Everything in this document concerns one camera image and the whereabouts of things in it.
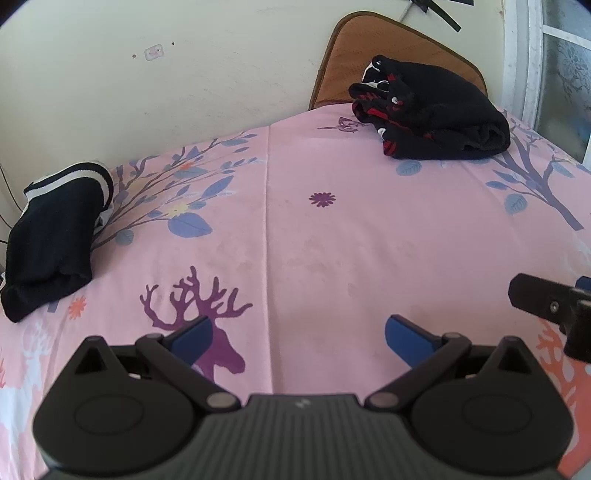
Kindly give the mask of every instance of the metal screw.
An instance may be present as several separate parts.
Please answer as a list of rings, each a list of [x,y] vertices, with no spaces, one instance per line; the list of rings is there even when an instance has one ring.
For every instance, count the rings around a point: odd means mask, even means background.
[[[211,408],[230,408],[238,399],[228,392],[212,393],[207,398],[207,405]]]
[[[400,399],[394,393],[378,392],[369,398],[370,403],[378,408],[392,408],[398,405]]]

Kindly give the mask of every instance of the purple flower print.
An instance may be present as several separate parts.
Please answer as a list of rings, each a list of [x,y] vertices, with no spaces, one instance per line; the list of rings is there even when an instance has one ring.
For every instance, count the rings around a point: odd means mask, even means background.
[[[317,207],[328,207],[328,205],[332,205],[336,200],[336,197],[332,193],[315,193],[310,197],[310,201],[312,205],[316,205]]]

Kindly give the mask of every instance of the folded black sweater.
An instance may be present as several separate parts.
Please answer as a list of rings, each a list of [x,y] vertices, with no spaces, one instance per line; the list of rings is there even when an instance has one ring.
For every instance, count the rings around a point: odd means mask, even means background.
[[[8,237],[0,291],[13,322],[92,280],[90,246],[111,205],[113,180],[104,166],[84,162],[31,183],[24,193],[28,203]]]
[[[355,116],[374,124],[394,158],[470,160],[511,143],[507,120],[486,95],[441,67],[378,55],[349,93]]]

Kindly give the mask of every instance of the black stripe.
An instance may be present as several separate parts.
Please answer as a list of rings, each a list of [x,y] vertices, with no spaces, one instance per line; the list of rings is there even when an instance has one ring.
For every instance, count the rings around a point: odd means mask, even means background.
[[[111,177],[111,174],[109,172],[109,170],[105,167],[103,167],[102,165],[99,165],[97,163],[91,163],[91,162],[80,162],[80,163],[75,163],[71,166],[69,166],[68,168],[65,168],[64,170],[55,173],[53,175],[50,175],[49,177],[47,177],[46,179],[37,181],[37,182],[32,182],[31,184],[29,184],[28,187],[26,187],[23,190],[23,193],[26,195],[27,193],[33,191],[33,190],[37,190],[39,188],[45,187],[53,182],[55,182],[56,180],[59,180],[60,178],[70,174],[70,173],[75,173],[77,171],[80,170],[92,170],[97,172],[100,176],[102,176],[107,184],[107,187],[109,189],[109,196],[105,202],[105,207],[109,206],[111,203],[111,200],[113,199],[113,190],[114,190],[114,186],[113,186],[113,178]]]

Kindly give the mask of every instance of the bed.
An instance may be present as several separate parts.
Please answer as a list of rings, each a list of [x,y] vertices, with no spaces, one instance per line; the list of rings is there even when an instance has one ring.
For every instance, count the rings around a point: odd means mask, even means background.
[[[385,341],[393,313],[474,343],[520,336],[576,421],[560,465],[574,475],[591,459],[591,366],[507,288],[520,272],[570,285],[590,273],[591,172],[505,114],[512,145],[484,160],[385,157],[338,103],[114,169],[93,281],[0,319],[0,478],[44,472],[31,421],[86,336],[132,343],[198,314],[214,332],[194,368],[243,401],[364,398],[408,369]]]

